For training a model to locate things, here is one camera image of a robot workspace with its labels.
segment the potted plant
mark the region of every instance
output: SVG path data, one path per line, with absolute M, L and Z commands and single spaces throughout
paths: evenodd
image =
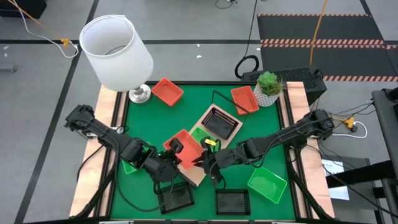
M 265 72 L 257 79 L 253 93 L 259 106 L 270 106 L 278 99 L 281 91 L 282 81 L 275 74 Z

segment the gray floor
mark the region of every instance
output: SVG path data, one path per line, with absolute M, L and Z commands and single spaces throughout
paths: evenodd
M 40 19 L 63 37 L 78 39 L 93 0 L 48 0 Z M 367 0 L 386 40 L 398 40 L 395 0 Z M 319 0 L 259 1 L 258 13 L 319 13 Z M 100 0 L 95 17 L 125 14 L 144 40 L 162 39 L 247 39 L 254 0 L 238 1 L 229 9 L 214 7 L 214 0 Z M 329 0 L 327 13 L 362 14 L 359 0 Z M 47 35 L 32 21 L 32 32 Z M 0 39 L 29 39 L 20 19 L 0 17 Z M 259 34 L 255 21 L 253 39 Z M 249 53 L 259 56 L 258 45 Z M 246 46 L 232 44 L 148 45 L 155 61 L 151 80 L 236 80 L 234 66 Z M 0 62 L 20 65 L 17 73 L 0 72 L 0 222 L 12 223 L 39 155 L 55 105 L 71 64 L 52 45 L 0 45 Z M 252 68 L 245 63 L 241 71 Z M 337 112 L 370 99 L 372 90 L 393 88 L 396 83 L 327 82 L 328 91 L 320 107 Z M 82 55 L 52 139 L 43 171 L 29 205 L 25 222 L 67 218 L 75 190 L 76 170 L 81 163 L 85 141 L 65 129 L 63 121 L 77 104 L 95 106 L 100 83 Z M 332 137 L 325 146 L 342 156 L 368 157 L 371 162 L 388 159 L 375 114 L 358 116 L 369 128 L 366 139 Z M 369 211 L 335 208 L 344 220 L 373 223 Z

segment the orange cable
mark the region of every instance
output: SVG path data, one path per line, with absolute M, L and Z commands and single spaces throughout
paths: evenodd
M 325 12 L 326 5 L 327 5 L 327 4 L 328 4 L 328 0 L 325 0 L 325 2 L 323 3 L 322 12 L 321 12 L 321 14 L 320 14 L 320 16 L 319 16 L 317 28 L 315 29 L 315 33 L 313 34 L 313 39 L 312 39 L 312 42 L 311 42 L 310 65 L 312 65 L 312 55 L 313 55 L 313 47 L 314 47 L 314 45 L 315 45 L 315 39 L 317 38 L 318 29 L 319 29 L 319 26 L 320 26 L 320 24 L 321 24 L 321 20 L 322 20 L 322 17 L 323 17 L 323 13 Z
M 56 36 L 58 39 L 61 40 L 61 42 L 63 42 L 63 45 L 66 47 L 69 44 L 69 39 L 68 38 L 62 38 L 60 37 L 56 32 L 48 29 L 47 27 L 45 27 L 42 23 L 40 23 L 37 19 L 33 18 L 31 15 L 29 15 L 27 12 L 25 12 L 25 10 L 23 10 L 21 7 L 19 7 L 17 4 L 15 4 L 12 0 L 7 0 L 9 3 L 13 4 L 15 7 L 17 7 L 19 10 L 21 10 L 22 13 L 24 13 L 27 17 L 31 18 L 33 21 L 35 21 L 39 26 L 41 26 L 43 29 L 49 31 L 50 33 L 52 33 L 54 36 Z

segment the white lampshade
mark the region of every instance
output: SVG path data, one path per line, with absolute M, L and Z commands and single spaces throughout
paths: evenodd
M 92 20 L 81 31 L 79 40 L 98 79 L 110 90 L 139 88 L 152 74 L 154 61 L 125 16 Z

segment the wooden table edge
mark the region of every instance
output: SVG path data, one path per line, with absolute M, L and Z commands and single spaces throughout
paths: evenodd
M 294 121 L 296 122 L 298 119 L 302 118 L 303 115 L 309 112 L 309 106 L 307 103 L 307 96 L 305 94 L 304 85 L 302 82 L 288 82 L 287 90 L 290 98 L 290 105 L 292 109 L 292 114 L 294 117 Z M 117 125 L 121 125 L 123 111 L 124 111 L 124 99 L 126 97 L 126 93 L 123 93 L 121 97 L 121 102 L 118 111 L 118 119 Z M 113 109 L 116 101 L 116 92 L 111 91 L 104 86 L 101 87 L 98 101 L 95 109 L 96 119 L 99 119 L 106 125 L 111 124 L 111 119 L 113 115 Z M 283 97 L 280 97 L 281 107 L 282 107 L 282 116 L 284 117 L 285 126 L 289 125 L 286 104 Z M 316 141 L 309 139 L 308 144 L 318 148 Z M 96 139 L 89 140 L 87 142 L 86 150 L 84 158 L 87 158 L 95 149 L 97 149 L 100 145 L 98 144 Z M 76 215 L 80 212 L 93 194 L 96 192 L 98 188 L 98 184 L 100 182 L 101 170 L 103 166 L 103 161 L 105 157 L 105 150 L 98 153 L 94 158 L 92 158 L 89 162 L 87 162 L 86 166 L 82 168 L 80 179 L 77 183 L 75 196 L 73 198 L 70 216 Z M 303 169 L 305 173 L 305 178 L 307 181 L 307 187 L 311 194 L 314 196 L 315 200 L 322 206 L 322 208 L 329 214 L 334 217 L 333 206 L 331 204 L 331 199 L 329 195 L 329 190 L 326 182 L 326 178 L 323 172 L 322 161 L 319 153 L 315 152 L 313 149 L 306 147 L 302 150 L 301 153 L 302 161 L 303 161 Z M 305 207 L 303 202 L 303 195 L 301 191 L 296 187 L 297 198 L 298 198 L 298 206 L 300 210 L 300 216 L 306 217 Z M 105 215 L 106 206 L 108 204 L 109 197 L 109 186 L 106 189 L 103 200 L 100 208 L 100 215 Z

